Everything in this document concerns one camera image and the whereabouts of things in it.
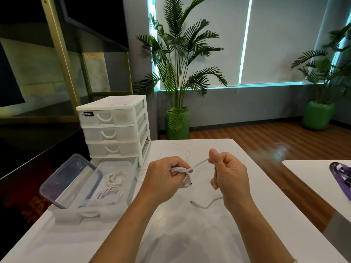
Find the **green pot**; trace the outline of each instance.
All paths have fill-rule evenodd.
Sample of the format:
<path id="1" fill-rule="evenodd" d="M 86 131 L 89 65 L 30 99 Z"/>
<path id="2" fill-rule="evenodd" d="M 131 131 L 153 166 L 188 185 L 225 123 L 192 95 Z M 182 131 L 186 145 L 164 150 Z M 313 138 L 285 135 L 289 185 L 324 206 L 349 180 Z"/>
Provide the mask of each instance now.
<path id="1" fill-rule="evenodd" d="M 311 101 L 307 104 L 304 114 L 305 127 L 313 130 L 325 129 L 334 114 L 334 104 L 319 104 Z"/>
<path id="2" fill-rule="evenodd" d="M 173 130 L 169 129 L 169 125 L 168 125 L 169 114 L 170 114 L 170 111 L 169 110 L 166 111 L 165 121 L 166 121 L 167 139 L 169 139 L 169 140 L 188 139 L 188 137 L 189 137 L 189 113 L 185 114 L 185 119 L 184 119 L 183 125 L 182 125 L 181 129 L 179 129 L 177 131 L 173 131 Z"/>

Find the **purple strap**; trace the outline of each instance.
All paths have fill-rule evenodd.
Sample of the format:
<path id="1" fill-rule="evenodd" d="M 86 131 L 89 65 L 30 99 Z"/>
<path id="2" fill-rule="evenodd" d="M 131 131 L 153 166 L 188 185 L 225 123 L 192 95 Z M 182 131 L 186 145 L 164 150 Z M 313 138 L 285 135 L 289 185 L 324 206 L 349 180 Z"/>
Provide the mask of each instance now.
<path id="1" fill-rule="evenodd" d="M 335 180 L 338 182 L 341 190 L 351 201 L 351 169 L 349 166 L 338 162 L 332 162 L 329 165 L 329 169 L 333 174 Z"/>

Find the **tabletop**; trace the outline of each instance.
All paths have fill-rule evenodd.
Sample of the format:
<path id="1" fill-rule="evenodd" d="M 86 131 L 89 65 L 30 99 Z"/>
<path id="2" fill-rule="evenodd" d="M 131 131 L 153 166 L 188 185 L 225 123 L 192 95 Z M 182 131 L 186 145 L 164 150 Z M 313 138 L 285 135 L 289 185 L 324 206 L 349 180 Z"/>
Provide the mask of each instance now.
<path id="1" fill-rule="evenodd" d="M 329 170 L 332 162 L 351 166 L 351 160 L 283 161 L 283 164 L 306 185 L 351 222 L 351 201 Z"/>
<path id="2" fill-rule="evenodd" d="M 346 263 L 339 252 L 283 194 L 257 164 L 231 139 L 152 141 L 144 166 L 165 156 L 180 156 L 193 166 L 208 158 L 210 148 L 228 151 L 248 169 L 252 197 L 299 263 Z M 193 184 L 180 189 L 151 217 L 140 244 L 138 263 L 147 262 L 249 262 L 239 230 L 210 179 L 213 165 L 201 164 L 192 174 Z M 141 183 L 138 182 L 134 196 Z M 80 225 L 57 225 L 46 211 L 1 261 L 87 263 L 114 223 L 85 219 Z"/>

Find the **potted plant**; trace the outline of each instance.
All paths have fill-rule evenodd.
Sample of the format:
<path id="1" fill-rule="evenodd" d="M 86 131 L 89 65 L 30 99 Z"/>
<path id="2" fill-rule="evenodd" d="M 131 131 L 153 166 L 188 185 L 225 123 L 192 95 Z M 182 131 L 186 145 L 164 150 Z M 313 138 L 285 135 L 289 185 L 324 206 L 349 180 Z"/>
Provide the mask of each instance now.
<path id="1" fill-rule="evenodd" d="M 343 29 L 329 32 L 329 38 L 330 43 L 323 45 L 321 50 L 304 52 L 290 66 L 292 70 L 304 64 L 298 70 L 316 87 L 316 100 L 308 103 L 303 117 L 305 127 L 313 130 L 325 129 L 334 114 L 332 89 L 341 90 L 343 96 L 350 89 L 346 78 L 351 74 L 351 58 L 344 59 L 342 56 L 351 45 L 340 48 L 340 43 L 343 39 L 351 40 L 351 23 Z M 340 54 L 337 62 L 331 61 L 334 54 Z"/>
<path id="2" fill-rule="evenodd" d="M 204 1 L 193 0 L 190 6 L 183 10 L 181 0 L 165 0 L 164 12 L 169 33 L 166 33 L 163 25 L 151 16 L 157 39 L 152 35 L 137 36 L 144 48 L 151 49 L 152 62 L 157 66 L 158 74 L 148 74 L 145 79 L 136 83 L 134 91 L 137 94 L 149 95 L 153 93 L 159 81 L 164 84 L 171 106 L 165 116 L 168 139 L 188 138 L 189 113 L 183 104 L 189 90 L 203 97 L 209 86 L 208 75 L 216 76 L 225 86 L 228 84 L 218 67 L 188 74 L 189 65 L 198 56 L 209 57 L 213 51 L 224 50 L 206 43 L 207 39 L 219 38 L 219 34 L 211 30 L 203 31 L 210 23 L 206 19 L 200 19 L 194 25 L 184 28 L 188 14 Z"/>

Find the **forearm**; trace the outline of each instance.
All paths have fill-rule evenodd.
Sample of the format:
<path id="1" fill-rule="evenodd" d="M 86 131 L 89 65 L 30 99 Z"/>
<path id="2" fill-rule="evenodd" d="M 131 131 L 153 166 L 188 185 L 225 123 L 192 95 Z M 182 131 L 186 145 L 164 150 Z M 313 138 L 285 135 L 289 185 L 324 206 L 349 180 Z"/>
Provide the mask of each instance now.
<path id="1" fill-rule="evenodd" d="M 150 218 L 157 206 L 136 196 L 90 263 L 133 263 Z"/>
<path id="2" fill-rule="evenodd" d="M 252 263 L 292 263 L 292 255 L 253 200 L 230 208 Z"/>

